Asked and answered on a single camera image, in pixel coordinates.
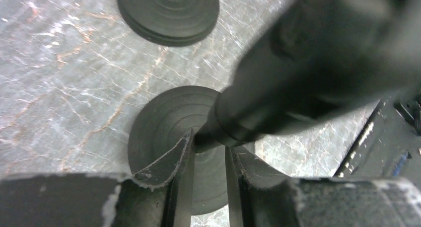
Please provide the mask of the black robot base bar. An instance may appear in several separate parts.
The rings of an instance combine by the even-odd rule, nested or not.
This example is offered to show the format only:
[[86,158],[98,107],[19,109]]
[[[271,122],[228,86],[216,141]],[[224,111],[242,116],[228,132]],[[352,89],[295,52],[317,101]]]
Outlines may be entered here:
[[336,177],[404,177],[421,186],[421,95],[379,101]]

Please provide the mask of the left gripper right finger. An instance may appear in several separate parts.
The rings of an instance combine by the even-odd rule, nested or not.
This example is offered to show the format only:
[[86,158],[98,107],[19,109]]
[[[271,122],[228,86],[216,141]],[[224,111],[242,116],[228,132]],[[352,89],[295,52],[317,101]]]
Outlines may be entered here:
[[244,147],[226,148],[229,223],[232,227],[296,226],[289,178]]

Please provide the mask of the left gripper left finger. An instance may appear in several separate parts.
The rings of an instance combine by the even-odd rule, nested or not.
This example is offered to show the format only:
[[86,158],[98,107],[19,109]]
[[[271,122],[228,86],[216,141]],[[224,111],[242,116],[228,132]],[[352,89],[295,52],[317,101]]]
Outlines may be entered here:
[[194,169],[194,131],[189,129],[169,151],[134,173],[141,226],[190,226]]

